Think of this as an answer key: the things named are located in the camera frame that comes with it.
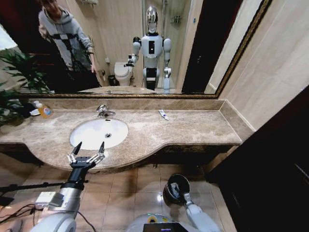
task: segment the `trash can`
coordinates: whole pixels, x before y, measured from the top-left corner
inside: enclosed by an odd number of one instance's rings
[[[190,192],[190,183],[187,178],[180,174],[173,174],[166,183],[163,195],[166,204],[183,204],[183,195]]]
[[[108,82],[110,84],[110,86],[118,86],[119,82],[117,81],[115,75],[109,75],[108,76]]]

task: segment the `toilet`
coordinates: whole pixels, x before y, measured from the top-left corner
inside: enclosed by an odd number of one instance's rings
[[[133,74],[132,67],[125,67],[125,62],[115,63],[115,78],[119,81],[120,86],[129,86]]]

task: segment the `soap dispenser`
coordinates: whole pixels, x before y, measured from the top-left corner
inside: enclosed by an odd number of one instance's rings
[[[39,110],[40,115],[43,118],[48,118],[52,115],[53,111],[49,109],[46,105],[43,105],[39,101],[35,101],[34,104],[35,104],[35,107]]]

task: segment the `faucet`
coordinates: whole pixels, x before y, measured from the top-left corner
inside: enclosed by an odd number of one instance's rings
[[[106,105],[100,105],[97,108],[97,112],[99,113],[98,117],[104,117],[104,116],[107,117],[107,116],[113,116],[116,114],[115,112],[108,110]]]

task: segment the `white sink basin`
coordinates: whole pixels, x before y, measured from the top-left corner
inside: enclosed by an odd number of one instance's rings
[[[70,136],[72,146],[83,142],[81,149],[98,150],[104,141],[104,148],[120,144],[128,134],[127,125],[115,119],[96,119],[78,126]]]

